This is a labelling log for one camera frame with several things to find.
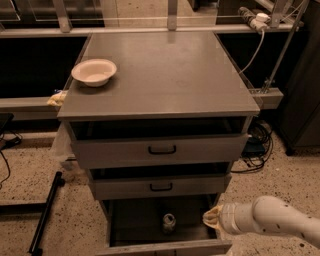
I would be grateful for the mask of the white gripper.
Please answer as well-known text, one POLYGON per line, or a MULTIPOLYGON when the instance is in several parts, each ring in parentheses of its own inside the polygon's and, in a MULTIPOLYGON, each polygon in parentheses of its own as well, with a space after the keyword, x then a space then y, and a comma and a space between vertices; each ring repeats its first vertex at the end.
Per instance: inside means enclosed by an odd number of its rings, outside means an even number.
POLYGON ((251 203, 226 203, 217 205, 203 214, 203 223, 213 229, 220 230, 232 235, 253 233, 254 219, 251 203))

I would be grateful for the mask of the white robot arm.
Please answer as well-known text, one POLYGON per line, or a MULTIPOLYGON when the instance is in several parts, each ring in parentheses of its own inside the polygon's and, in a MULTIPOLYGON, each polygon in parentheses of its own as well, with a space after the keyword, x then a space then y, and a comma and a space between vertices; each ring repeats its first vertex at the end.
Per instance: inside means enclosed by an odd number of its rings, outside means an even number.
POLYGON ((320 220, 273 196, 215 206, 203 214, 203 223, 232 235, 291 235, 320 248, 320 220))

